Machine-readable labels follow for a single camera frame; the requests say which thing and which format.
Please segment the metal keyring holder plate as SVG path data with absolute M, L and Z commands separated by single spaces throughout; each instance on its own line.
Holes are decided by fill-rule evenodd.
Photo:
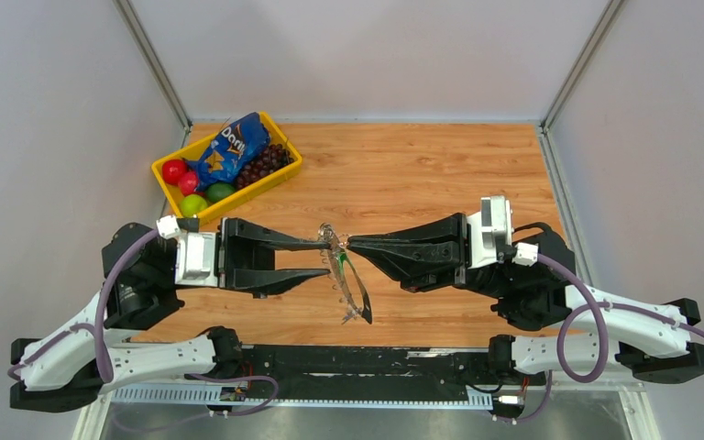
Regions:
M 322 262 L 330 270 L 328 277 L 332 280 L 334 289 L 340 292 L 339 301 L 346 306 L 342 323 L 362 319 L 372 325 L 369 292 L 347 253 L 347 242 L 328 223 L 320 225 L 318 238 L 331 245 L 330 249 L 321 250 L 320 253 Z M 347 253 L 349 258 L 349 263 L 344 267 L 340 267 L 338 262 L 341 253 Z

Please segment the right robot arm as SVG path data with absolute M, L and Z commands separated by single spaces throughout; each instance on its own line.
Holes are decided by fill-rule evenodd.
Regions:
M 660 384 L 704 374 L 694 301 L 652 305 L 590 287 L 561 236 L 545 224 L 532 229 L 514 239 L 509 210 L 482 211 L 352 236 L 347 246 L 408 292 L 453 287 L 492 298 L 493 312 L 520 330 L 489 341 L 487 370 L 498 382 L 561 370 L 589 383 L 609 367 Z

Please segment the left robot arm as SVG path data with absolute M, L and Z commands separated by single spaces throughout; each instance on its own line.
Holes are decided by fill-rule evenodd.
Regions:
M 204 232 L 196 218 L 161 217 L 122 226 L 102 251 L 104 282 L 65 324 L 10 347 L 9 405 L 66 413 L 99 396 L 170 376 L 247 380 L 237 333 L 212 326 L 178 343 L 139 346 L 132 338 L 180 311 L 182 289 L 212 287 L 256 299 L 283 294 L 325 275 L 278 269 L 280 251 L 326 250 L 327 242 L 289 236 L 241 218 Z

